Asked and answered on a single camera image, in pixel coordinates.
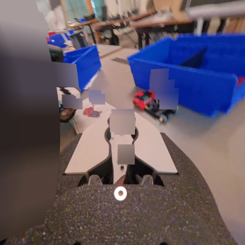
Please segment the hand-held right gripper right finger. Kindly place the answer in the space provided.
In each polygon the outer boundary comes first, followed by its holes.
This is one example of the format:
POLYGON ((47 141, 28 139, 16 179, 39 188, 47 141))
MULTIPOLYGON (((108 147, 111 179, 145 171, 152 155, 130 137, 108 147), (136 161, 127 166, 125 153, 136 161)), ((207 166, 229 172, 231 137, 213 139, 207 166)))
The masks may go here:
POLYGON ((178 171, 160 131, 139 114, 135 118, 138 130, 138 137, 134 142, 135 155, 157 173, 176 174, 178 171))

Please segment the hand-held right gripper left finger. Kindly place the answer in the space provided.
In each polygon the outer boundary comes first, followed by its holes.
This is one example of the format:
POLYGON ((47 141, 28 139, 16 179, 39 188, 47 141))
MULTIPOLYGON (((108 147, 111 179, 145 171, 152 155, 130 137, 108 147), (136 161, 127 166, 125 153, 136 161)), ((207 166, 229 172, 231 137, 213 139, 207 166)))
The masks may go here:
POLYGON ((66 175, 87 174, 109 156, 105 132, 109 117, 101 117, 84 130, 65 170, 66 175))

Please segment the white lego instruction booklet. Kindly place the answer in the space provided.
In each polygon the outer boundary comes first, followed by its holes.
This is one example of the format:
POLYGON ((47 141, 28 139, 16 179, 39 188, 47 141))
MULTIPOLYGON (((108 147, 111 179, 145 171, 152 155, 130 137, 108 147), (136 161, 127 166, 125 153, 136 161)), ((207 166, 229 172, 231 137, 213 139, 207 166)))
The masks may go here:
POLYGON ((84 109, 77 110, 72 123, 81 137, 69 158, 64 171, 65 175, 85 175, 89 179, 91 175, 115 183, 126 174, 127 165, 118 164, 118 145, 132 144, 131 135, 119 135, 110 133, 109 117, 111 110, 115 109, 108 103, 104 105, 92 105, 89 99, 83 100, 84 109))

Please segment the red and black lego car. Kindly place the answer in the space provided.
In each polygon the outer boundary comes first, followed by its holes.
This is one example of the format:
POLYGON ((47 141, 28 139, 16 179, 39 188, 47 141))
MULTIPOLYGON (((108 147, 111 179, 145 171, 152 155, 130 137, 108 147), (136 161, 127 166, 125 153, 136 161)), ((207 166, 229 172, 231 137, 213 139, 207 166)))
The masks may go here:
POLYGON ((155 99, 155 92, 148 90, 135 93, 133 104, 140 110, 158 119, 159 122, 163 124, 176 114, 176 109, 160 109, 160 102, 155 99))

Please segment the person's left hand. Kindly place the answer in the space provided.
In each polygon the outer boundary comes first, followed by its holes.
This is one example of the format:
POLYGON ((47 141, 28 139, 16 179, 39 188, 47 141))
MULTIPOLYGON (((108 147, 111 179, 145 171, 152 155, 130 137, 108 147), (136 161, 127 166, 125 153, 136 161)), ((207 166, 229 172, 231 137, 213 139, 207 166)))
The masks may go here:
POLYGON ((60 108, 60 123, 68 123, 75 115, 75 109, 60 108))

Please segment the blue plastic bin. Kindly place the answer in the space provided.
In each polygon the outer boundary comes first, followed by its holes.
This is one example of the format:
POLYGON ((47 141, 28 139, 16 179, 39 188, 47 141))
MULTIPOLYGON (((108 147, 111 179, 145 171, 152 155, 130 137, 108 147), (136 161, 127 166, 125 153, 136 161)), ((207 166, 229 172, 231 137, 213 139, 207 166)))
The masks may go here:
POLYGON ((81 91, 86 89, 101 68, 97 45, 66 52, 63 61, 64 63, 76 64, 78 84, 81 91))
POLYGON ((127 57, 136 86, 150 89, 153 69, 169 69, 178 103, 205 116, 227 113, 244 99, 245 35, 162 38, 127 57))

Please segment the small blue bin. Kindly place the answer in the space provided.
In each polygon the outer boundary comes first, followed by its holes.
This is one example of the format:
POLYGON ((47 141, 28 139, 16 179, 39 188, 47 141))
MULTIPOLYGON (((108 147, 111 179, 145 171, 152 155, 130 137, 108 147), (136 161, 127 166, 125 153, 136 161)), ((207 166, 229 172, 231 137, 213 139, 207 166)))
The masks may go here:
POLYGON ((58 34, 56 32, 48 32, 49 38, 46 38, 47 43, 60 48, 65 48, 67 46, 72 46, 72 41, 70 36, 74 34, 73 30, 69 30, 67 33, 58 34))

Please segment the wooden workbench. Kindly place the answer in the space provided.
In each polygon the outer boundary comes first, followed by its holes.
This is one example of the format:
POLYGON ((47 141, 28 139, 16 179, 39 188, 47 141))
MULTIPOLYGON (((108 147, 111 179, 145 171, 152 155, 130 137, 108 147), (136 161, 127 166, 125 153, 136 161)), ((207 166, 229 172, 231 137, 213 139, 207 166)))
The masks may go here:
POLYGON ((93 29, 92 26, 94 26, 97 23, 99 23, 99 19, 95 18, 93 20, 85 21, 85 22, 78 23, 78 24, 71 24, 69 26, 72 29, 80 28, 80 27, 83 27, 83 26, 89 26, 90 32, 91 32, 91 35, 92 35, 92 38, 93 38, 93 41, 94 41, 94 44, 96 45, 97 44, 97 39, 96 39, 96 36, 95 36, 96 31, 93 29))
POLYGON ((109 44, 113 46, 119 46, 119 38, 114 33, 114 30, 122 30, 128 27, 135 31, 144 32, 162 32, 166 26, 178 26, 184 24, 191 24, 194 20, 188 19, 185 14, 177 16, 172 13, 171 8, 163 9, 159 12, 156 10, 149 11, 144 14, 133 15, 128 18, 104 21, 96 24, 95 31, 104 33, 107 30, 110 31, 111 37, 103 37, 102 40, 109 40, 109 44))

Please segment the brown cardboard sheet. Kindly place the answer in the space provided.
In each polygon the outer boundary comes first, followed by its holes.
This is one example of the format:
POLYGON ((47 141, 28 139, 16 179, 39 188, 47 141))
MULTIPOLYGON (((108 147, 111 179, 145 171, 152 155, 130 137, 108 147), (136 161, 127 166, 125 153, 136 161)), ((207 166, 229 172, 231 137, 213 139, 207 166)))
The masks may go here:
POLYGON ((153 0, 153 4, 157 12, 170 9, 175 13, 180 11, 183 0, 153 0))

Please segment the grey metal beam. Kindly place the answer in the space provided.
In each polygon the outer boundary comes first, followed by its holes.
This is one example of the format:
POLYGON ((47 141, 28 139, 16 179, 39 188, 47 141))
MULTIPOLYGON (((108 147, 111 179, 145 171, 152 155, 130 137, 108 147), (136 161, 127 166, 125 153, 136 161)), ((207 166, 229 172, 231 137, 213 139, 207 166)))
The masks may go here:
POLYGON ((213 17, 234 17, 245 14, 245 2, 235 1, 220 4, 206 4, 195 7, 185 8, 185 12, 190 19, 197 21, 194 33, 200 36, 202 33, 204 19, 213 17))

